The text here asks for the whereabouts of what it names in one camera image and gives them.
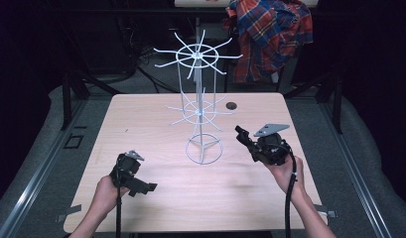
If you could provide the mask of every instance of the red plaid cloth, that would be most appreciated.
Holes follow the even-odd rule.
[[[269,77],[285,65],[297,46],[313,41],[312,17],[299,0],[231,0],[237,13],[240,52],[234,82]]]

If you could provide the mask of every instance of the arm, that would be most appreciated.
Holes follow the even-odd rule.
[[[305,190],[302,160],[298,157],[295,157],[295,159],[298,174],[296,177],[297,181],[295,181],[293,187],[291,201],[302,218],[308,237],[336,237],[330,227],[321,218],[321,215],[314,207],[311,198]],[[285,164],[281,166],[265,165],[265,167],[274,176],[280,188],[286,192],[292,174],[292,158],[288,155]]]
[[[121,195],[124,195],[128,190],[126,187],[121,187]],[[117,188],[113,185],[112,178],[110,176],[101,178],[97,184],[90,208],[69,237],[92,237],[94,231],[106,218],[107,213],[116,206],[116,197]]]

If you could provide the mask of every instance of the table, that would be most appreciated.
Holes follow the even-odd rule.
[[[186,121],[170,125],[182,118],[181,111],[168,108],[182,107],[180,94],[115,95],[72,202],[72,206],[81,204],[82,210],[68,216],[65,231],[72,232],[85,215],[97,182],[111,172],[118,154],[132,149],[145,158],[136,178],[158,186],[146,195],[123,196],[123,232],[284,229],[285,194],[269,171],[252,161],[235,139],[234,128],[239,125],[252,134],[266,123],[288,124],[290,128],[279,134],[304,160],[285,100],[279,93],[216,94],[216,98],[222,96],[217,111],[233,114],[214,118],[222,131],[210,124],[203,125],[203,131],[221,140],[223,152],[216,162],[200,165],[186,155],[194,125]],[[228,110],[227,102],[235,102],[236,109]],[[306,162],[304,173],[308,194],[315,204],[321,204]],[[293,205],[290,214],[292,229],[303,229]],[[115,221],[113,209],[97,232],[115,231]]]

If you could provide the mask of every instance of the black wire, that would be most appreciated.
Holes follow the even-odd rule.
[[[116,188],[118,192],[118,196],[116,197],[116,237],[121,237],[121,205],[122,205],[122,198],[121,198],[121,178],[119,177],[119,160],[116,160]]]
[[[295,184],[296,181],[296,160],[295,157],[293,156],[292,151],[289,152],[290,157],[292,158],[293,161],[293,169],[292,169],[292,175],[290,176],[289,180],[289,186],[287,187],[287,192],[286,192],[286,203],[285,203],[285,225],[286,225],[286,237],[290,238],[291,235],[291,230],[290,230],[290,201],[292,198],[292,191],[293,191],[293,185]]]

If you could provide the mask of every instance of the white wire rack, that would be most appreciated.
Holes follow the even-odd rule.
[[[181,100],[182,108],[168,106],[169,109],[182,111],[183,118],[171,123],[171,125],[178,124],[182,121],[188,121],[195,125],[194,133],[189,138],[186,144],[186,153],[188,158],[193,162],[200,165],[207,165],[217,161],[222,154],[223,146],[221,141],[210,133],[203,132],[203,125],[210,124],[218,131],[221,131],[217,127],[213,120],[216,115],[219,114],[231,114],[230,112],[219,112],[216,110],[215,105],[223,100],[225,96],[219,98],[218,100],[215,97],[215,86],[216,86],[216,76],[218,73],[225,75],[226,72],[223,72],[217,68],[217,62],[219,59],[238,59],[238,57],[227,57],[220,56],[217,49],[223,47],[230,43],[231,39],[227,42],[220,44],[216,47],[211,47],[203,43],[203,38],[205,31],[203,31],[203,36],[200,42],[195,44],[187,45],[185,44],[175,33],[175,37],[183,45],[177,51],[159,51],[155,49],[157,53],[166,53],[166,54],[175,54],[176,60],[170,61],[165,64],[155,64],[156,67],[164,67],[176,63],[178,65],[178,78],[181,90]],[[186,96],[182,89],[182,77],[181,77],[181,66],[187,67],[190,69],[187,79],[190,79],[194,73],[194,81],[196,83],[196,98],[190,99]],[[213,92],[212,100],[208,100],[205,96],[205,88],[203,87],[202,79],[202,69],[210,67],[214,71],[213,76]]]

